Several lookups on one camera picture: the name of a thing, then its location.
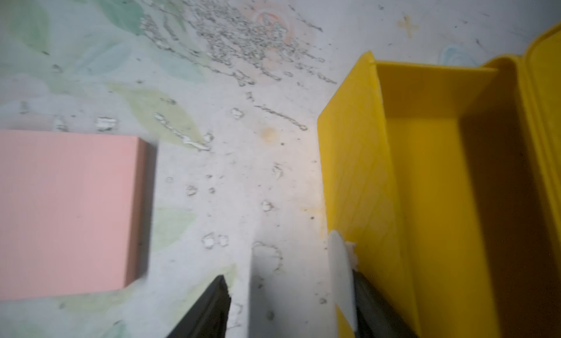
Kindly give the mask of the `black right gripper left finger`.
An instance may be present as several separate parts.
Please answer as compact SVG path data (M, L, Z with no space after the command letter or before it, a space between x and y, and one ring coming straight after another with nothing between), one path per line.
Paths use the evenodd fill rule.
M167 337L225 338L231 303L226 279L219 275Z

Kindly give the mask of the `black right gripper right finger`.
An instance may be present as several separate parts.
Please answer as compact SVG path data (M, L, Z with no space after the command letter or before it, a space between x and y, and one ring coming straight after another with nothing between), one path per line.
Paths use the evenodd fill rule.
M417 334L368 281L353 271L357 329L355 337L417 337Z

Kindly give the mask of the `pink sticky note pad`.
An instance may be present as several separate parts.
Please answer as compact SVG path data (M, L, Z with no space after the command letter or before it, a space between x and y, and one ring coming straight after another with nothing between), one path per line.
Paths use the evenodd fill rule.
M1 132L1 299L117 291L137 278L147 144Z

